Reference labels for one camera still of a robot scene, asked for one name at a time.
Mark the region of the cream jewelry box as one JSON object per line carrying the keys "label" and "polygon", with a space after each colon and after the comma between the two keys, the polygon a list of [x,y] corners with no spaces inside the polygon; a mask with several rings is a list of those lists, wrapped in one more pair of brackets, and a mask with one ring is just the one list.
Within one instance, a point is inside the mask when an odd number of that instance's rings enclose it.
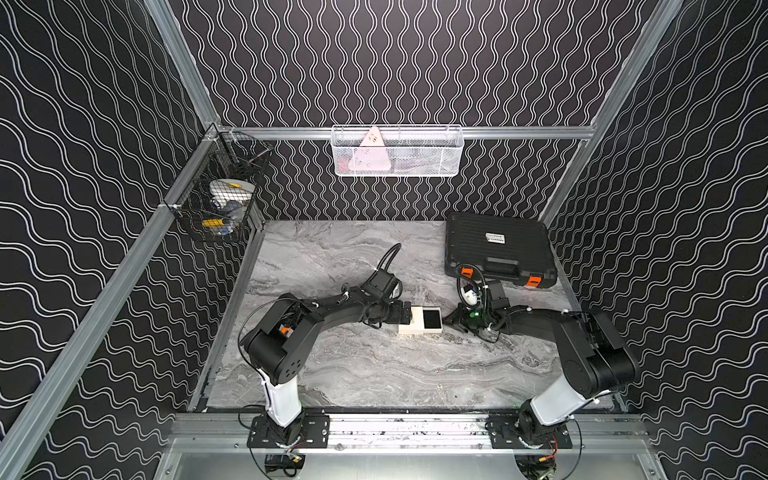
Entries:
{"label": "cream jewelry box", "polygon": [[411,306],[408,324],[400,324],[399,335],[440,334],[443,331],[443,316],[436,306]]}

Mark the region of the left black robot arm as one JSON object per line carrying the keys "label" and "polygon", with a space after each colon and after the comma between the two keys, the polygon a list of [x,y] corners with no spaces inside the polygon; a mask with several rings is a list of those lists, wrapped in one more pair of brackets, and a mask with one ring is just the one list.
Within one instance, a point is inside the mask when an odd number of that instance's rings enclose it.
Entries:
{"label": "left black robot arm", "polygon": [[406,310],[402,292],[400,279],[377,269],[362,284],[345,284],[334,296],[283,294],[269,304],[254,328],[240,332],[239,351],[261,378],[270,420],[287,428],[302,415],[297,377],[321,333],[351,323],[374,329],[402,323]]}

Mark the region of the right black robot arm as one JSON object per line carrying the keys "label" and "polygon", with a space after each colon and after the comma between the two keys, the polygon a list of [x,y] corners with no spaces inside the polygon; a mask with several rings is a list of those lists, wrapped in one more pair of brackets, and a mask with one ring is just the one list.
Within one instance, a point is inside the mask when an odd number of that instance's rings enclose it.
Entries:
{"label": "right black robot arm", "polygon": [[608,315],[513,305],[499,281],[456,281],[459,306],[444,322],[495,342],[502,335],[537,338],[555,344],[562,374],[525,401],[519,428],[559,426],[586,405],[634,382],[640,367]]}

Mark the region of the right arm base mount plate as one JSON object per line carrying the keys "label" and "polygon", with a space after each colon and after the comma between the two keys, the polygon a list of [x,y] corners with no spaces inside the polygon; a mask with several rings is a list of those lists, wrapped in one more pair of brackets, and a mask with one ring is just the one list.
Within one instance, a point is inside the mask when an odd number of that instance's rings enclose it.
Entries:
{"label": "right arm base mount plate", "polygon": [[532,414],[492,415],[485,422],[493,449],[571,449],[566,423],[544,426]]}

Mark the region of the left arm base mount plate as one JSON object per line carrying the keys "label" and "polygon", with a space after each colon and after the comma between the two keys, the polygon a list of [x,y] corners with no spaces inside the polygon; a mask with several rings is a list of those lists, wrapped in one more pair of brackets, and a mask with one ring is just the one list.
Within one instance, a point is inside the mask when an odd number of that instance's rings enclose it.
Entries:
{"label": "left arm base mount plate", "polygon": [[262,415],[252,421],[247,446],[251,449],[324,449],[328,445],[330,423],[327,415],[301,414],[283,427],[268,415]]}

